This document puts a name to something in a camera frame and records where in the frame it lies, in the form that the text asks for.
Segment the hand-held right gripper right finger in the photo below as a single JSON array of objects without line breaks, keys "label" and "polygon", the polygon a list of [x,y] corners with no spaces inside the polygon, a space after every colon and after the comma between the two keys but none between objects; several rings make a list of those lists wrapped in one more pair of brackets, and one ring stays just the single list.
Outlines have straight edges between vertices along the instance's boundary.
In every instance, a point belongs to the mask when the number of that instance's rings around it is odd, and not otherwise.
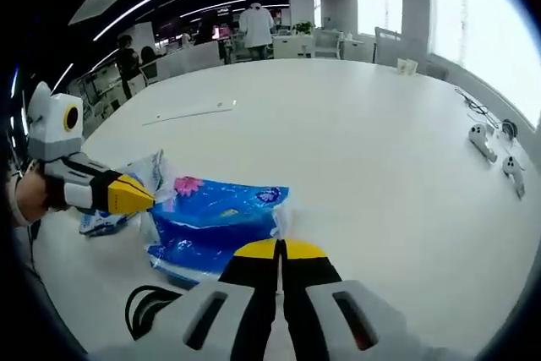
[{"label": "hand-held right gripper right finger", "polygon": [[281,241],[284,314],[298,360],[421,360],[405,316],[361,282],[344,280],[318,246]]}]

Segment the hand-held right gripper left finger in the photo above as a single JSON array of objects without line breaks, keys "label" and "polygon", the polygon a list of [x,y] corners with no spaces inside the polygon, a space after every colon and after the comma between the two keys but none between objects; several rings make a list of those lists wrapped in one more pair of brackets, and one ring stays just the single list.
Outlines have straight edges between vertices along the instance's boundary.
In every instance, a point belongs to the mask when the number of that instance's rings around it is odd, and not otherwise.
[{"label": "hand-held right gripper left finger", "polygon": [[261,360],[276,315],[280,241],[244,245],[220,278],[161,292],[139,318],[152,360]]}]

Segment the person's left hand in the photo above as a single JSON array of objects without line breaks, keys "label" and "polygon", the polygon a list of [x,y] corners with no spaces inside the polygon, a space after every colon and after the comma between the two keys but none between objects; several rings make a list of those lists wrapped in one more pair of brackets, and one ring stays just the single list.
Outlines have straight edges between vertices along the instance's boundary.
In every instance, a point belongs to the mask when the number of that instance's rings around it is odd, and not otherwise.
[{"label": "person's left hand", "polygon": [[46,182],[38,172],[13,177],[8,186],[9,205],[15,227],[28,227],[42,218],[46,205]]}]

